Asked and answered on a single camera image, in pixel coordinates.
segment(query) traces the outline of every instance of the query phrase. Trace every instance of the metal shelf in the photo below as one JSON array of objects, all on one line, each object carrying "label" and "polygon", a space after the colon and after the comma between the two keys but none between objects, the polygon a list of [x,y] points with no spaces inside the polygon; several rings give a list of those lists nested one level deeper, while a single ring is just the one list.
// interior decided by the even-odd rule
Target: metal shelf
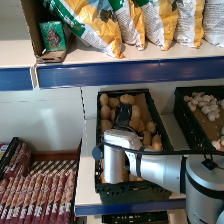
[{"label": "metal shelf", "polygon": [[[173,114],[161,116],[175,150],[189,149],[186,140]],[[102,204],[100,195],[95,192],[92,149],[96,145],[96,119],[86,120],[80,154],[76,198],[76,216],[163,211],[185,209],[185,196],[172,194],[168,201],[149,201],[130,204]]]}]

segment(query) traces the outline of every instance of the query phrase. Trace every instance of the green box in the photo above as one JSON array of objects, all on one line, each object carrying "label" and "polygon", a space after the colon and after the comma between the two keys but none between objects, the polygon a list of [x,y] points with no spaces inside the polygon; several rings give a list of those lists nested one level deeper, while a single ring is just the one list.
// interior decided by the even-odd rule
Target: green box
[{"label": "green box", "polygon": [[46,51],[66,50],[64,32],[60,21],[40,23]]}]

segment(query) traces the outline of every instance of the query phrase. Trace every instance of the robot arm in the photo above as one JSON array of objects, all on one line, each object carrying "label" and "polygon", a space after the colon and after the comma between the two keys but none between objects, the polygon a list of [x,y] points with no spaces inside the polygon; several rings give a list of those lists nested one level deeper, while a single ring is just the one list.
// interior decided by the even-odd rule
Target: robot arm
[{"label": "robot arm", "polygon": [[[104,133],[107,143],[139,151],[154,151],[142,147],[138,136],[133,132],[122,130],[108,130]],[[116,184],[122,180],[124,167],[124,153],[129,159],[129,170],[132,175],[143,178],[172,192],[180,193],[181,156],[150,156],[104,146],[104,179],[108,183]]]},{"label": "robot arm", "polygon": [[189,223],[224,223],[224,157],[221,152],[213,152],[216,155],[213,156],[214,162],[213,159],[205,159],[202,151],[187,158],[181,153],[154,155],[154,150],[142,147],[136,133],[117,129],[104,133],[103,151],[106,182],[121,182],[126,154],[131,174],[172,192],[186,194],[186,214]]}]

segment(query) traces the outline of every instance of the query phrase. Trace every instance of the snack bag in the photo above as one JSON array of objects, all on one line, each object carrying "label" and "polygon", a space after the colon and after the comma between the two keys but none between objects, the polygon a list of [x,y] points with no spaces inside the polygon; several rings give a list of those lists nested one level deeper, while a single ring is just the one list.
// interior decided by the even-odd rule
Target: snack bag
[{"label": "snack bag", "polygon": [[202,12],[205,0],[177,0],[178,20],[175,40],[189,47],[199,48],[204,36]]},{"label": "snack bag", "polygon": [[144,50],[145,25],[137,0],[109,0],[109,2],[117,16],[123,41],[135,45],[138,50]]},{"label": "snack bag", "polygon": [[176,29],[176,1],[138,0],[144,16],[146,37],[161,50],[168,50]]},{"label": "snack bag", "polygon": [[109,56],[122,58],[122,39],[108,0],[40,0],[79,38]]},{"label": "snack bag", "polygon": [[224,47],[224,1],[206,0],[203,19],[205,39],[218,47]]}]

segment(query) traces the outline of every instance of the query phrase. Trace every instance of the wall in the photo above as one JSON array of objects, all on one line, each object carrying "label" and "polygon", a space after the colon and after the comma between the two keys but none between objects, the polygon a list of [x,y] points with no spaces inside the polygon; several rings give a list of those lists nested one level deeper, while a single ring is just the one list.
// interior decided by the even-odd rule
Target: wall
[{"label": "wall", "polygon": [[0,142],[20,137],[33,150],[72,150],[83,125],[80,88],[0,92]]}]

